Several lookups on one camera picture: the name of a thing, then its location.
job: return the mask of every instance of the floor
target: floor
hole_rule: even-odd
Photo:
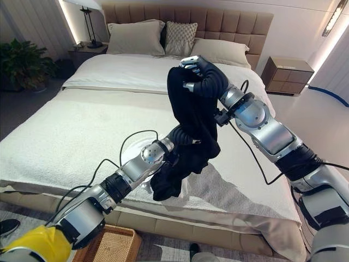
[[[63,80],[51,80],[50,88],[43,93],[0,92],[0,140],[54,97],[62,83]],[[326,94],[309,89],[305,89],[299,97],[271,94],[269,97],[277,119],[293,130],[319,156],[330,162],[349,166],[348,108]],[[21,220],[22,226],[7,238],[0,239],[3,245],[30,228],[42,224],[48,214],[0,203],[0,220],[14,217]],[[314,232],[307,229],[306,224],[303,231],[305,242],[311,243]],[[151,234],[142,234],[142,238],[137,261],[188,261],[187,241]],[[202,249],[213,252],[220,261],[226,262],[285,261],[212,246],[203,245]]]
[[[349,166],[349,108],[333,97],[305,88],[299,97],[269,94],[276,118],[321,158]]]
[[[41,93],[0,91],[0,141],[55,97],[64,82],[51,79],[47,90]]]
[[[17,239],[25,232],[38,227],[50,218],[43,212],[33,211],[24,207],[0,203],[0,221],[15,218],[21,222],[20,227],[7,237],[0,237],[0,248]],[[142,244],[136,261],[189,261],[190,242],[162,237],[153,234],[139,233]],[[220,262],[286,262],[284,259],[269,258],[240,251],[233,251],[209,245],[200,245],[201,251],[215,254]]]

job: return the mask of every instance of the gray pillow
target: gray pillow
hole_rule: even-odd
[[[107,53],[164,55],[165,51],[160,44],[160,33],[164,26],[164,22],[155,19],[138,23],[109,23],[110,41]]]
[[[217,39],[195,39],[190,56],[202,55],[211,63],[229,64],[251,69],[245,52],[250,49],[244,45]]]
[[[166,25],[166,54],[189,56],[194,46],[197,23],[167,22]]]

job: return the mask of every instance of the bed headboard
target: bed headboard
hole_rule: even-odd
[[[142,3],[102,4],[106,23],[135,23],[148,19],[197,23],[195,37],[242,43],[252,70],[257,66],[273,14],[203,7]]]

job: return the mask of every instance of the black shoe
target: black shoe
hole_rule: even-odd
[[[193,256],[199,252],[200,252],[200,247],[198,246],[198,244],[197,243],[191,244],[189,248],[190,261],[192,260]]]
[[[4,221],[0,221],[0,236],[7,236],[15,231],[21,222],[17,219],[6,219]]]

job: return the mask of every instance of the white bedsheet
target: white bedsheet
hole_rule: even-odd
[[[63,87],[164,94],[167,93],[167,74],[172,67],[178,65],[179,60],[171,57],[100,55],[85,61]],[[275,116],[262,79],[254,71],[233,65],[215,65],[235,86],[240,87],[248,79],[248,91],[262,99]]]
[[[152,66],[144,67],[142,64],[149,59],[153,60],[149,62]],[[156,129],[165,135],[176,126],[168,96],[143,92],[165,93],[164,75],[167,76],[178,61],[164,58],[132,61],[132,57],[103,55],[84,63],[64,84],[66,90],[0,143],[1,179],[64,189],[86,184],[103,158],[117,162],[120,145],[130,133]],[[237,86],[248,78],[249,90],[273,111],[263,84],[254,72],[218,66]],[[122,68],[127,67],[129,70],[123,71]],[[136,93],[122,91],[134,89]],[[288,232],[294,233],[293,236],[279,241],[284,230],[288,231],[287,227],[280,226],[282,221],[300,225],[286,179],[266,186],[249,150],[229,126],[218,129],[218,142],[220,155],[210,160],[203,174],[191,175],[183,183],[187,195],[158,203],[151,199],[149,188],[140,187],[123,204],[235,231],[240,228],[245,233],[261,232],[277,252],[302,261],[305,250],[300,234],[297,239],[297,233]],[[278,174],[277,168],[258,150],[254,151],[271,180]],[[114,169],[108,164],[103,166],[95,183]],[[273,221],[279,223],[278,227],[273,228]]]

